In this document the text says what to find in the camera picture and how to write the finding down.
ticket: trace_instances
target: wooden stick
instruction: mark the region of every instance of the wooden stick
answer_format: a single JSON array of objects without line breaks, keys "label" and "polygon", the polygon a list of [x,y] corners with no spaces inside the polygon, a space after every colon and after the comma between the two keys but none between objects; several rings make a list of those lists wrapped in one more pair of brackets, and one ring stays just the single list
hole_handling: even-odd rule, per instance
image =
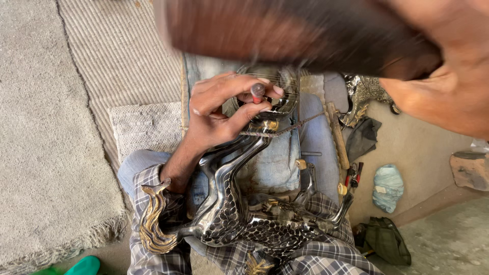
[{"label": "wooden stick", "polygon": [[341,164],[341,168],[348,169],[350,168],[350,162],[348,161],[348,156],[346,154],[345,142],[343,141],[343,136],[341,135],[341,129],[339,126],[338,115],[336,114],[336,108],[334,107],[334,103],[328,102],[326,103],[326,110],[328,111],[328,115],[330,117],[331,129],[333,131],[333,138],[336,142],[336,149],[338,151],[339,163]]}]

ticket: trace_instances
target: blue plastic bag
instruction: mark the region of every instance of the blue plastic bag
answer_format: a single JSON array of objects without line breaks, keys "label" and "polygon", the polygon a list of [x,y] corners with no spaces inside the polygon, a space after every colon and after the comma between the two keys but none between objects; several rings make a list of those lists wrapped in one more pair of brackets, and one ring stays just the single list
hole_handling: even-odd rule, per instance
[{"label": "blue plastic bag", "polygon": [[375,172],[373,202],[384,212],[392,213],[404,193],[404,183],[393,164],[381,166]]}]

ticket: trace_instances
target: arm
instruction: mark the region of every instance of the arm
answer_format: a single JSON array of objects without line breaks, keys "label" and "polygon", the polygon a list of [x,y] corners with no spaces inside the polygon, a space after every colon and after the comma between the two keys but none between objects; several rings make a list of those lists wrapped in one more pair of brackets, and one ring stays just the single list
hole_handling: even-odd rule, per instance
[{"label": "arm", "polygon": [[167,188],[171,192],[185,193],[188,179],[206,151],[192,143],[193,140],[186,136],[160,171],[160,182],[167,178],[172,179],[172,183]]}]

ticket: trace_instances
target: fingernail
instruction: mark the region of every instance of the fingernail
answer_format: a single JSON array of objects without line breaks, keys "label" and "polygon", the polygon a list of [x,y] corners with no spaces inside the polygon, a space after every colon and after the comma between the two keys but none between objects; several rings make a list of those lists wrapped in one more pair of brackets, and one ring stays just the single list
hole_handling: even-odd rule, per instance
[{"label": "fingernail", "polygon": [[263,78],[263,77],[257,77],[257,79],[260,80],[260,81],[263,81],[263,82],[265,82],[267,84],[270,84],[270,79],[266,79],[266,78]]},{"label": "fingernail", "polygon": [[282,89],[281,87],[273,86],[273,90],[279,95],[284,94],[284,89]]},{"label": "fingernail", "polygon": [[266,112],[266,111],[270,111],[272,109],[272,107],[266,107],[264,109],[261,109],[260,110],[260,113],[263,113],[263,112]]}]

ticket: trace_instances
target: wrist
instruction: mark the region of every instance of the wrist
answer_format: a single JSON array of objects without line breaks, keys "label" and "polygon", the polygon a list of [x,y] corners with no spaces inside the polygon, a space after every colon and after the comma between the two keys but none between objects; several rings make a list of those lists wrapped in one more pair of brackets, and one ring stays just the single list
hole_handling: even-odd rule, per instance
[{"label": "wrist", "polygon": [[182,149],[184,148],[192,155],[202,156],[211,148],[211,146],[207,145],[205,141],[206,138],[199,137],[198,135],[194,135],[193,132],[188,131],[178,147]]}]

